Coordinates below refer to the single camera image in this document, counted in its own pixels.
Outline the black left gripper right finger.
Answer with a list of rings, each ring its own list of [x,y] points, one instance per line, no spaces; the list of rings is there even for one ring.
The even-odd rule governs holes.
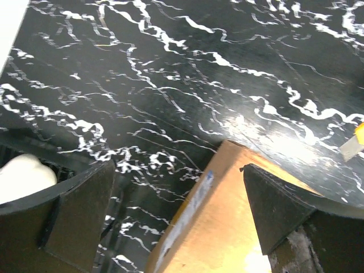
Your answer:
[[[363,272],[363,209],[248,164],[241,169],[272,272]]]

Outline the brown cardboard express box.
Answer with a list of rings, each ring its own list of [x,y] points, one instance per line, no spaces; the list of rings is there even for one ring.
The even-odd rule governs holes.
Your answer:
[[[241,170],[248,164],[306,188],[257,152],[223,141],[152,250],[146,272],[322,272],[303,229],[280,250],[262,254]]]

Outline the yellow utility knife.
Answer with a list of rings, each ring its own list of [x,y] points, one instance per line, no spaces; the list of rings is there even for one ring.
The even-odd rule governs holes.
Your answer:
[[[341,147],[340,152],[345,162],[363,151],[364,142],[364,124],[361,123],[355,130],[354,135],[346,141]]]

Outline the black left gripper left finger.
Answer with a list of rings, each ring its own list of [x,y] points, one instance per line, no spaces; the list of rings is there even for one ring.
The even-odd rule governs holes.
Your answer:
[[[1,205],[1,272],[91,272],[114,186],[113,161]]]

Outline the small white cup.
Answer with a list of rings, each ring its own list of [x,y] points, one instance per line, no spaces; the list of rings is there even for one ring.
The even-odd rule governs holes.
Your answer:
[[[1,204],[57,184],[54,171],[32,154],[21,154],[1,168]]]

